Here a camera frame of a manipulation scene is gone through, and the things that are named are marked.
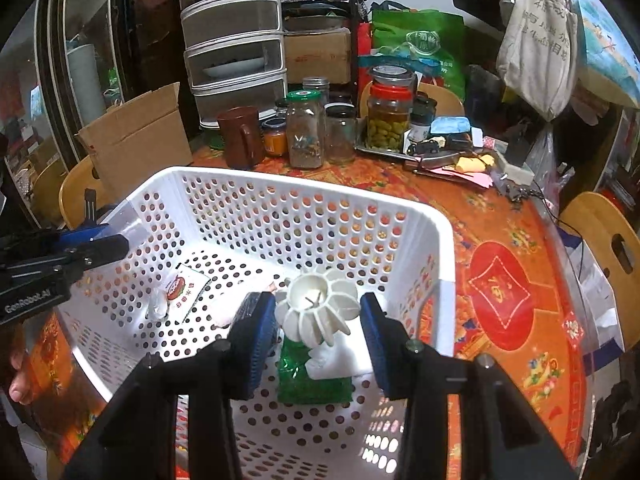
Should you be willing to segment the person's left hand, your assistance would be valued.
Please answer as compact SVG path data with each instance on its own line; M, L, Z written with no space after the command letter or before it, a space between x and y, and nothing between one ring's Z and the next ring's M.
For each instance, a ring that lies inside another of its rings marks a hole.
M34 384L29 373L28 355L24 350L13 350L10 353L12 370L9 384L9 398L17 404L28 405L34 400Z

